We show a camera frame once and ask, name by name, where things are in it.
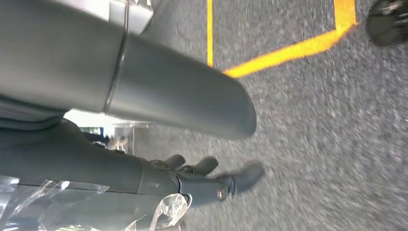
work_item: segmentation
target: yellow line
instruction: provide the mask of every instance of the yellow line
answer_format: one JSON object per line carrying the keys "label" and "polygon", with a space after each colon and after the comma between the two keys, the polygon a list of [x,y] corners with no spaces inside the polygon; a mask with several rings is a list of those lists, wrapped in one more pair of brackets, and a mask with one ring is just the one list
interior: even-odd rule
{"label": "yellow line", "polygon": [[288,46],[269,54],[264,54],[239,66],[233,67],[224,73],[234,77],[242,77],[250,73],[281,64],[283,62],[302,58],[326,51],[340,39],[338,32],[333,30]]}
{"label": "yellow line", "polygon": [[213,0],[207,0],[207,63],[213,66]]}
{"label": "yellow line", "polygon": [[350,26],[355,25],[356,9],[354,0],[334,0],[334,18],[336,30],[348,30]]}
{"label": "yellow line", "polygon": [[226,70],[224,73],[231,77],[239,78],[289,60],[311,56],[330,49],[356,24],[354,0],[334,0],[334,15],[336,30],[264,54]]}

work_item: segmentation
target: gray carpet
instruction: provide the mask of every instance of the gray carpet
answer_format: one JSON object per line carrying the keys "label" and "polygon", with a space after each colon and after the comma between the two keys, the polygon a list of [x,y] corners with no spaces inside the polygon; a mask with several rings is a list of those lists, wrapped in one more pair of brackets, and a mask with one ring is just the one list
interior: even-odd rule
{"label": "gray carpet", "polygon": [[[251,139],[160,125],[136,132],[135,149],[148,159],[212,155],[218,171],[265,163],[267,176],[252,192],[190,210],[189,231],[408,230],[408,44],[369,43],[372,2],[356,1],[360,25],[329,51],[240,79],[257,110]],[[204,62],[205,1],[160,6],[145,36]],[[214,0],[215,66],[332,30],[333,21],[328,0]]]}

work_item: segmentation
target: black object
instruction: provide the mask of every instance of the black object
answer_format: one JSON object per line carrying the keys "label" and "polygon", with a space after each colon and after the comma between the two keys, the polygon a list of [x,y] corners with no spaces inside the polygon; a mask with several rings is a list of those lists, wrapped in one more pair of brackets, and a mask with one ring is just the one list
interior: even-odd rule
{"label": "black object", "polygon": [[408,41],[408,1],[375,2],[367,18],[367,31],[371,41],[381,47]]}
{"label": "black object", "polygon": [[[264,175],[258,163],[209,178],[218,165],[213,158],[183,167],[182,156],[149,162],[106,150],[62,118],[77,108],[246,138],[256,114],[238,81],[56,1],[1,0],[0,19],[0,175],[20,179],[13,194],[24,196],[44,180],[109,186],[70,207],[64,223],[115,231],[141,219],[143,230],[165,196],[180,193],[192,206],[205,205]],[[0,230],[13,209],[7,206]]]}
{"label": "black object", "polygon": [[255,132],[238,81],[124,27],[47,0],[2,0],[0,19],[0,105],[105,112],[226,139]]}

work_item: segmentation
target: caster wheel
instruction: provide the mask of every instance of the caster wheel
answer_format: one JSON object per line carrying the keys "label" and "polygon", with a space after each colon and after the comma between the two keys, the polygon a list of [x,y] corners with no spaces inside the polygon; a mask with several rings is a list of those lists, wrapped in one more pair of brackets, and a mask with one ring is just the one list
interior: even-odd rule
{"label": "caster wheel", "polygon": [[390,47],[408,41],[408,0],[378,0],[367,18],[373,43]]}

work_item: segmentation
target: plastic bag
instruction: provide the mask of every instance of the plastic bag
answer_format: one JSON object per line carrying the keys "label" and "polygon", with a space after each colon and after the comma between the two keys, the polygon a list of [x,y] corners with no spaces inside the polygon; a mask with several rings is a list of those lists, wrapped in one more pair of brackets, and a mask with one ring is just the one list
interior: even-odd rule
{"label": "plastic bag", "polygon": [[53,231],[67,227],[94,231],[96,229],[92,227],[66,224],[64,214],[77,203],[104,193],[108,188],[69,181],[57,184],[51,180],[44,181],[40,187],[19,186],[9,201],[0,223],[6,221],[5,231]]}
{"label": "plastic bag", "polygon": [[0,176],[0,219],[19,182],[18,178]]}
{"label": "plastic bag", "polygon": [[108,149],[121,150],[131,155],[136,155],[135,128],[148,127],[147,122],[124,120],[103,113],[77,109],[67,112],[64,118],[75,123],[83,132],[99,135],[95,142],[101,143]]}
{"label": "plastic bag", "polygon": [[181,194],[171,194],[163,198],[154,213],[149,231],[176,225],[188,208],[189,205]]}

